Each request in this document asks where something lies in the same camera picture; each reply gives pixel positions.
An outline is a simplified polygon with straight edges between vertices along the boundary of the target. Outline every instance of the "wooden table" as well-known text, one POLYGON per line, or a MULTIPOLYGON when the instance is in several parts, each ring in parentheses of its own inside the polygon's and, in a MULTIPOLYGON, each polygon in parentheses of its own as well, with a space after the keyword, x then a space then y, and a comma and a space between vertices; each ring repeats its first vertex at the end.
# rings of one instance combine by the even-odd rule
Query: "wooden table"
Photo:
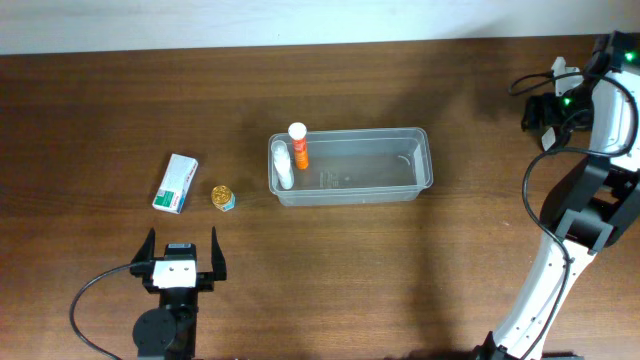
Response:
MULTIPOLYGON (((0 58, 0 358, 100 358, 67 311, 93 276, 193 242, 210 269, 215 225, 229 280, 200 296, 201 358, 381 359, 470 350, 509 312, 540 230, 520 186, 537 139, 514 78, 593 37, 448 40, 0 58), (286 208, 267 187, 267 141, 310 130, 419 126, 434 185, 416 201, 286 208), (151 208, 171 153, 200 167, 180 215, 151 208), (236 208, 209 198, 228 185, 236 208)), ((538 207, 578 157, 544 161, 538 207)), ((638 227, 576 284, 547 351, 640 353, 638 227)), ((80 301, 86 335, 134 358, 133 324, 157 306, 120 274, 80 301)))

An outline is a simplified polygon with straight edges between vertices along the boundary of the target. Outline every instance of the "small box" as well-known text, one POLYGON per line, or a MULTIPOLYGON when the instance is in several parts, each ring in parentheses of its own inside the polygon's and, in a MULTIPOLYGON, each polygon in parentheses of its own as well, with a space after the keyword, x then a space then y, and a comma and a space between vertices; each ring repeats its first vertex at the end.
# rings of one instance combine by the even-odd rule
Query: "small box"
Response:
POLYGON ((151 205, 158 210, 180 214, 197 168, 196 159, 172 154, 162 184, 151 205))

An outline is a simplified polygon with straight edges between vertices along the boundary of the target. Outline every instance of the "black cable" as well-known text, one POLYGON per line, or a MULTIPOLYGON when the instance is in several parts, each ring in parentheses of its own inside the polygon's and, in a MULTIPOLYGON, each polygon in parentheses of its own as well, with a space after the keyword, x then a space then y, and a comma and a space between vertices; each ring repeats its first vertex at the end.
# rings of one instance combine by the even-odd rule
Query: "black cable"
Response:
POLYGON ((78 291, 76 296, 73 298, 73 301, 71 302, 71 307, 69 308, 69 322, 71 323, 71 328, 73 328, 73 332, 80 338, 80 340, 82 340, 85 344, 87 344, 93 350, 101 353, 102 355, 104 355, 104 356, 106 356, 108 358, 111 358, 113 360, 122 360, 119 357, 117 357, 116 355, 114 355, 114 354, 108 352, 107 350, 99 347, 98 345, 94 344, 93 342, 91 342, 91 340, 87 339, 87 337, 84 336, 84 334, 82 334, 82 332, 78 328, 78 325, 76 325, 76 320, 75 320, 76 305, 78 304, 78 300, 80 300, 80 297, 82 296, 82 294, 84 294, 84 292, 87 291, 87 289, 89 289, 91 286, 93 286, 93 284, 97 283, 98 281, 104 279, 105 277, 107 277, 109 275, 113 275, 113 274, 115 274, 117 272, 120 272, 122 270, 130 269, 132 267, 136 267, 136 266, 140 266, 140 265, 148 265, 151 262, 152 261, 142 261, 142 262, 137 262, 137 263, 118 266, 117 268, 113 268, 113 269, 111 269, 111 270, 109 270, 107 272, 104 272, 104 273, 96 276, 91 281, 86 283, 82 287, 82 289, 80 289, 80 291, 78 291))
MULTIPOLYGON (((639 117, 638 117, 638 105, 636 104, 636 101, 633 97, 633 95, 629 92, 629 90, 624 87, 624 85, 620 84, 618 81, 603 76, 603 75, 597 75, 597 74, 586 74, 586 73, 582 73, 582 72, 575 72, 575 73, 568 73, 568 74, 562 74, 562 75, 558 75, 555 77, 551 77, 548 80, 545 80, 541 83, 538 83, 536 85, 530 86, 526 89, 520 90, 518 92, 513 92, 513 87, 515 85, 517 85, 520 81, 526 79, 526 78, 532 78, 532 77, 542 77, 543 75, 541 74, 532 74, 529 75, 529 77, 523 77, 521 79, 516 80, 515 82, 513 82, 511 84, 511 86, 509 86, 509 95, 511 96, 518 96, 518 95, 522 95, 524 93, 530 92, 532 90, 538 89, 546 84, 549 84, 551 82, 560 80, 560 79, 564 79, 567 77, 571 77, 571 76, 583 76, 583 77, 590 77, 590 78, 594 78, 594 79, 598 79, 601 81, 605 81, 608 82, 609 84, 615 86, 616 88, 618 88, 618 90, 620 90, 624 96, 626 97, 630 107, 631 107, 631 115, 633 117, 633 128, 631 131, 631 139, 629 140, 629 142, 625 145, 624 148, 612 152, 612 153, 605 153, 605 152, 600 152, 600 151, 594 151, 594 150, 588 150, 588 149, 581 149, 581 148, 573 148, 573 147, 563 147, 563 148, 559 148, 559 149, 551 149, 551 150, 547 150, 545 152, 543 152, 542 154, 536 156, 531 163, 529 164, 529 167, 527 168, 527 171, 524 174, 524 178, 522 179, 522 201, 524 203, 524 207, 527 210, 527 213, 529 214, 529 217, 533 220, 533 222, 538 225, 538 227, 540 229, 542 229, 542 231, 544 231, 545 234, 547 234, 549 237, 551 237, 551 239, 553 239, 553 241, 558 244, 558 246, 560 247, 560 249, 562 250, 562 253, 564 255, 564 260, 565 260, 565 268, 564 268, 564 276, 562 279, 562 283, 560 285, 560 290, 558 291, 558 295, 556 296, 556 300, 553 303, 553 307, 551 308, 551 312, 549 313, 549 317, 547 318, 547 321, 545 322, 544 326, 542 327, 542 330, 540 331, 540 334, 538 335, 538 337, 534 340, 534 342, 531 344, 531 346, 529 347, 529 349, 524 353, 524 355, 520 358, 521 360, 526 360, 527 356, 529 356, 529 354, 531 354, 531 352, 533 351, 533 349, 535 349, 535 347, 538 345, 538 343, 542 340, 542 337, 544 336, 544 334, 547 332, 547 330, 549 329, 549 327, 551 326, 551 322, 553 321, 554 316, 556 315, 557 311, 558 311, 558 307, 560 305, 560 300, 562 299, 562 296, 566 290, 567 287, 567 283, 569 282, 569 274, 571 273, 571 263, 573 263, 573 259, 570 258, 569 255, 569 250, 567 250, 566 246, 563 244, 563 240, 561 240, 560 238, 558 238, 558 236, 556 234, 554 234, 548 227, 546 227, 541 221, 540 219, 536 216, 536 214, 533 212, 533 210, 531 209, 531 205, 529 204, 529 197, 527 194, 527 190, 529 188, 529 178, 531 176, 531 172, 533 171, 533 168, 536 166, 536 164, 542 160, 543 158, 547 157, 547 156, 551 156, 551 155, 556 155, 562 152, 567 152, 567 153, 576 153, 576 154, 583 154, 583 155, 589 155, 589 156, 596 156, 596 157, 604 157, 604 158, 613 158, 613 157, 618 157, 618 156, 622 156, 622 155, 626 155, 628 154, 632 149, 633 146, 636 142, 636 138, 638 136, 638 129, 640 128, 640 123, 639 123, 639 117)), ((573 115, 571 115, 566 121, 569 121, 571 117, 573 116, 577 116, 576 114, 579 112, 574 113, 573 115)))

